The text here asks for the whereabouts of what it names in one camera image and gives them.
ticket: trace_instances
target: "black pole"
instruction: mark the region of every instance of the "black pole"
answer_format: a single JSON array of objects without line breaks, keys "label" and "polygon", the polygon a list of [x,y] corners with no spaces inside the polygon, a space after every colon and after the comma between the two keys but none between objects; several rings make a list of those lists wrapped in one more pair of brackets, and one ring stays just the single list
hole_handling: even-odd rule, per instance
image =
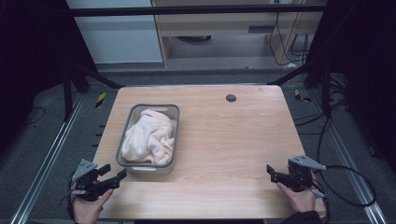
[{"label": "black pole", "polygon": [[176,14],[219,14],[219,13],[259,13],[259,12],[316,12],[330,9],[326,4],[290,5],[230,5],[230,6],[190,6],[190,7],[114,7],[78,8],[69,10],[44,11],[54,16],[98,17],[98,16],[142,16]]}]

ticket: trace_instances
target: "human hand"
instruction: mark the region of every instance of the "human hand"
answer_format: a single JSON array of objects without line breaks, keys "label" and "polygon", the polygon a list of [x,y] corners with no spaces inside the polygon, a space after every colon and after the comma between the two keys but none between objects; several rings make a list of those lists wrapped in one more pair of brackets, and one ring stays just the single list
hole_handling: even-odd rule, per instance
[{"label": "human hand", "polygon": [[113,189],[109,189],[95,202],[88,202],[79,197],[73,201],[73,211],[75,221],[79,224],[94,224],[99,218],[103,210],[103,204],[107,202],[113,193]]},{"label": "human hand", "polygon": [[315,210],[316,197],[311,190],[306,189],[301,192],[294,192],[280,182],[276,183],[277,187],[285,193],[295,212],[309,212]]}]

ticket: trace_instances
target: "crumpled towel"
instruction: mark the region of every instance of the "crumpled towel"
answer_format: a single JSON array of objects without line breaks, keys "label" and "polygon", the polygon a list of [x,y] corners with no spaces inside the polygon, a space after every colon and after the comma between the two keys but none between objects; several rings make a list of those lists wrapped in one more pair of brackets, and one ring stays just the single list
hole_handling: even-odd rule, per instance
[{"label": "crumpled towel", "polygon": [[175,138],[171,138],[171,120],[149,109],[142,111],[140,116],[139,121],[125,133],[122,157],[127,161],[166,164],[175,143]]}]

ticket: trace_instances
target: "wooden table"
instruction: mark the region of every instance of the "wooden table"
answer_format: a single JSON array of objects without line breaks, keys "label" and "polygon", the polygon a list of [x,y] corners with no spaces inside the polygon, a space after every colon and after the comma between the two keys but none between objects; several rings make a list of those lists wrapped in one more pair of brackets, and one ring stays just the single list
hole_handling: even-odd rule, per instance
[{"label": "wooden table", "polygon": [[[226,100],[228,94],[236,101]],[[304,154],[278,86],[161,86],[120,89],[94,161],[115,160],[132,106],[180,108],[175,169],[170,175],[131,175],[105,204],[100,218],[283,218],[290,202],[271,183],[265,165],[287,172],[289,157]],[[324,215],[324,206],[317,201]]]}]

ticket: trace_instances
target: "gray floor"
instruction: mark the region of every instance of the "gray floor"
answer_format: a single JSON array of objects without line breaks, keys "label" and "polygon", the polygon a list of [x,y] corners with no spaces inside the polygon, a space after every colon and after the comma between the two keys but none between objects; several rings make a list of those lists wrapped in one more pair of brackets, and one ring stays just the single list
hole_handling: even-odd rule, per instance
[{"label": "gray floor", "polygon": [[[252,83],[263,84],[286,75],[291,68],[278,65],[271,56],[266,39],[262,35],[253,36],[212,36],[209,41],[196,39],[174,38],[170,51],[170,60],[166,68],[139,67],[136,71],[123,73],[104,73],[118,83],[126,85],[178,85],[178,84],[231,84]],[[68,219],[64,202],[59,204],[66,193],[67,179],[77,167],[81,159],[92,160],[100,135],[117,94],[93,79],[89,79],[92,87],[89,93],[77,94],[81,97],[80,110],[71,126],[70,133],[62,144],[61,151],[55,160],[42,190],[37,194],[35,206],[30,219],[47,220],[56,223],[59,219]],[[290,113],[296,123],[306,119],[298,119],[319,113],[315,102],[304,102],[294,97],[299,90],[303,97],[316,99],[318,89],[305,90],[300,75],[282,86]],[[96,100],[101,92],[106,98],[101,108],[95,108]],[[334,102],[343,99],[340,94],[334,95]],[[0,178],[0,219],[12,218],[21,204],[31,183],[35,180],[51,144],[61,129],[64,117],[63,87],[56,86],[43,91],[35,98],[35,108],[26,120],[12,144],[12,153],[1,160]],[[318,119],[304,126],[298,126],[306,155],[315,159],[318,139],[323,126],[323,119]],[[353,116],[341,105],[332,111],[332,125],[342,138],[342,147],[354,161],[354,165],[373,182],[377,191],[377,206],[388,223],[396,223],[396,174],[388,167],[385,160],[370,156],[364,136]],[[339,146],[335,144],[331,130],[323,136],[320,147],[320,162],[325,165],[343,164]],[[355,187],[344,171],[328,171],[328,181],[350,200],[359,202]],[[349,205],[330,193],[330,211],[332,223],[386,223],[381,220],[372,221],[367,214],[370,209]]]}]

